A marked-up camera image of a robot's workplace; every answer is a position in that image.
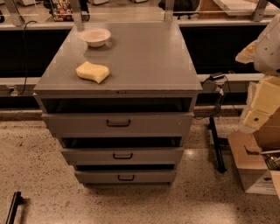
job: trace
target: open drawer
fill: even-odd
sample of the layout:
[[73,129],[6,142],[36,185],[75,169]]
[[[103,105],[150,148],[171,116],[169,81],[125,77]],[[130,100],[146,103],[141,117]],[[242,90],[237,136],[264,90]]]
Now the open drawer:
[[43,114],[52,135],[62,137],[186,137],[193,113]]
[[183,147],[63,149],[69,165],[176,165]]
[[75,176],[82,184],[170,184],[175,179],[176,170],[76,171]]

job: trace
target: metal leg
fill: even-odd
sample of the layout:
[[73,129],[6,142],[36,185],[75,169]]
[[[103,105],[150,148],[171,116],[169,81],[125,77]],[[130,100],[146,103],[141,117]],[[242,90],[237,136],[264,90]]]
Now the metal leg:
[[209,128],[212,131],[212,136],[213,136],[213,143],[216,151],[216,157],[218,161],[218,172],[224,173],[227,169],[225,168],[224,165],[224,160],[221,155],[221,147],[220,147],[220,141],[217,135],[217,130],[216,130],[216,125],[213,117],[209,118]]
[[6,224],[12,224],[14,223],[14,220],[16,218],[18,206],[22,205],[24,202],[23,197],[21,197],[21,192],[15,192],[14,196],[12,198],[11,204],[10,204],[10,211],[7,217]]

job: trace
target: robotic arm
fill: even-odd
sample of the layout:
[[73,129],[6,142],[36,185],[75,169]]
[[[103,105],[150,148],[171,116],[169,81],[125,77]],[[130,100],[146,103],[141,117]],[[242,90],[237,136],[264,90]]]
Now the robotic arm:
[[240,131],[253,133],[259,130],[280,108],[280,15],[276,15],[259,35],[236,56],[242,63],[254,62],[256,71],[264,74],[255,87],[252,100],[241,117]]

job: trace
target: floor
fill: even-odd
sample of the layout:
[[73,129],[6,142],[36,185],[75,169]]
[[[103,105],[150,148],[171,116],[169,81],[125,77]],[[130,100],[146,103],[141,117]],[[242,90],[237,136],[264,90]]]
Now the floor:
[[[227,171],[216,170],[207,118],[193,120],[172,185],[85,187],[40,115],[0,112],[0,223],[15,191],[24,197],[15,223],[279,223],[279,198],[245,193],[230,149],[222,152]],[[215,121],[220,137],[238,129],[237,116]]]

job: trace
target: gray countertop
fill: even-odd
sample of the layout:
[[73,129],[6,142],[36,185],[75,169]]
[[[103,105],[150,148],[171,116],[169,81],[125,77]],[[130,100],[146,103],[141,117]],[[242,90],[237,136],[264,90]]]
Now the gray countertop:
[[[106,28],[111,39],[93,48],[79,32]],[[89,61],[109,68],[101,84],[83,80],[75,69]],[[74,26],[35,87],[35,92],[107,90],[201,90],[191,57],[176,22],[86,23]]]

